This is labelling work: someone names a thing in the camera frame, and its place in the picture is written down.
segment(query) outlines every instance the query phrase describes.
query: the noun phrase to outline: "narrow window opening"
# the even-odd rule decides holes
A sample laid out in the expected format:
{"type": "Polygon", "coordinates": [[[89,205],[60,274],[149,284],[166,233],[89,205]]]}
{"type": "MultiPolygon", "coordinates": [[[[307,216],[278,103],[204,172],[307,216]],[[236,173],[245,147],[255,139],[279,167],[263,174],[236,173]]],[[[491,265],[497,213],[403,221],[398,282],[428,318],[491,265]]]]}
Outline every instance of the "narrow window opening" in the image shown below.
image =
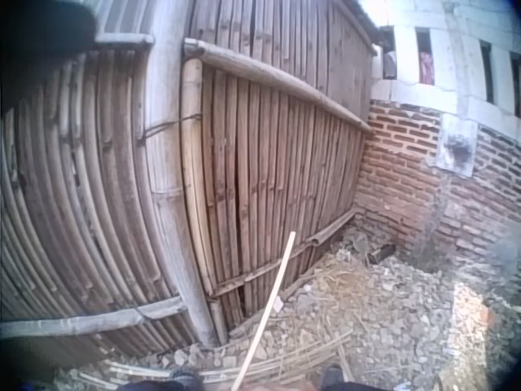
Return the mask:
{"type": "Polygon", "coordinates": [[[431,33],[428,29],[416,29],[420,83],[434,85],[434,59],[432,58],[431,33]]]}
{"type": "Polygon", "coordinates": [[[487,102],[494,103],[494,84],[492,78],[492,63],[490,59],[490,52],[492,47],[487,42],[480,42],[481,57],[483,58],[483,67],[485,71],[485,86],[487,89],[487,102]]]}
{"type": "Polygon", "coordinates": [[[521,85],[519,84],[519,68],[521,68],[521,55],[510,53],[512,62],[512,78],[514,79],[514,113],[521,117],[521,85]]]}
{"type": "Polygon", "coordinates": [[[396,43],[394,40],[394,28],[382,29],[383,35],[383,78],[396,80],[396,43]]]}

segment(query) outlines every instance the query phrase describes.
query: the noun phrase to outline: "bamboo fence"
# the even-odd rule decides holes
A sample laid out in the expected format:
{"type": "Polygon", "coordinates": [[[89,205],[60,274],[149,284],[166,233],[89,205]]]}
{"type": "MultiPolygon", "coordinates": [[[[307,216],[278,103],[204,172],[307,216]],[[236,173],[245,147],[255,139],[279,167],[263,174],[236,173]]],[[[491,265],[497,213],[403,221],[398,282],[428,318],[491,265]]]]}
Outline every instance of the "bamboo fence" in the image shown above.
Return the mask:
{"type": "Polygon", "coordinates": [[[286,288],[356,212],[374,32],[347,0],[84,3],[96,46],[2,118],[3,336],[61,367],[225,343],[289,232],[286,288]]]}

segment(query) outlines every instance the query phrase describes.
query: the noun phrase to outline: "white concrete wall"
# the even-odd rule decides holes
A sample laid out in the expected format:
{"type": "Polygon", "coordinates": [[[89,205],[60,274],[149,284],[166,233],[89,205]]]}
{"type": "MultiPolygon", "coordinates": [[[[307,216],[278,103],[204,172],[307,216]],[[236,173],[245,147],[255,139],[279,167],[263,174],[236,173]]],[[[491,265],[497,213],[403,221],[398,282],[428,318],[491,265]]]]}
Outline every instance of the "white concrete wall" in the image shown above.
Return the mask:
{"type": "Polygon", "coordinates": [[[360,0],[360,4],[378,26],[395,30],[397,80],[382,79],[382,57],[375,56],[373,99],[434,108],[521,143],[510,64],[510,52],[521,54],[521,22],[508,0],[360,0]],[[419,83],[415,28],[430,29],[434,86],[419,83]],[[492,45],[494,104],[486,101],[480,40],[492,45]]]}

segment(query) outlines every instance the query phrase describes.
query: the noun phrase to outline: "ventilation opening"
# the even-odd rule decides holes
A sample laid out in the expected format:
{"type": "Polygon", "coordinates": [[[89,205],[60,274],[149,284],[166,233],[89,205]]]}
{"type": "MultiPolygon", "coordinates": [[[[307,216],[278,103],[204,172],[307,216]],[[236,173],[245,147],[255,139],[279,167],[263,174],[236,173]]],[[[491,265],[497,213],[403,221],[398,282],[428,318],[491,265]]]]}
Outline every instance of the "ventilation opening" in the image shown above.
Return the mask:
{"type": "Polygon", "coordinates": [[[491,46],[488,42],[480,42],[481,57],[485,71],[485,86],[487,88],[487,102],[494,103],[494,85],[492,79],[492,63],[490,61],[491,46]]]}
{"type": "Polygon", "coordinates": [[[512,61],[512,78],[514,79],[514,113],[521,117],[521,86],[519,85],[519,68],[521,67],[521,55],[510,53],[512,61]]]}
{"type": "Polygon", "coordinates": [[[394,40],[394,28],[382,29],[383,41],[383,78],[396,80],[396,43],[394,40]]]}
{"type": "Polygon", "coordinates": [[[431,33],[428,29],[416,29],[420,83],[434,85],[434,59],[432,58],[431,33]]]}

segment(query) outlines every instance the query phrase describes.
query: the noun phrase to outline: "rubble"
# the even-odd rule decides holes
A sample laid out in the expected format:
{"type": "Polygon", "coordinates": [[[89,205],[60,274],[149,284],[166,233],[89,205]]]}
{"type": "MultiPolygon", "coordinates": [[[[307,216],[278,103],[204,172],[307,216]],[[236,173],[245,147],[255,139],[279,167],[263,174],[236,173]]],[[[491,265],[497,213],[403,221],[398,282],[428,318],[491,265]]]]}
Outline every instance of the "rubble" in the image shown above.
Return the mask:
{"type": "MultiPolygon", "coordinates": [[[[314,277],[272,313],[254,362],[261,367],[271,362],[265,367],[274,369],[259,373],[256,381],[313,378],[328,363],[342,362],[351,380],[384,389],[488,389],[488,377],[504,370],[506,352],[521,340],[521,321],[513,306],[493,294],[475,292],[449,274],[429,274],[394,256],[368,266],[350,256],[352,249],[370,250],[364,235],[355,238],[359,249],[352,248],[352,240],[338,245],[315,265],[314,277]],[[295,354],[339,336],[340,346],[295,354]],[[292,354],[295,361],[287,363],[292,354]]],[[[209,373],[230,371],[240,367],[255,330],[252,324],[225,347],[193,345],[190,355],[177,350],[168,362],[160,362],[162,367],[194,362],[209,373]]],[[[146,358],[137,365],[151,367],[146,358]]],[[[71,373],[59,378],[60,389],[71,373]]],[[[116,376],[105,370],[102,377],[109,381],[116,376]]]]}

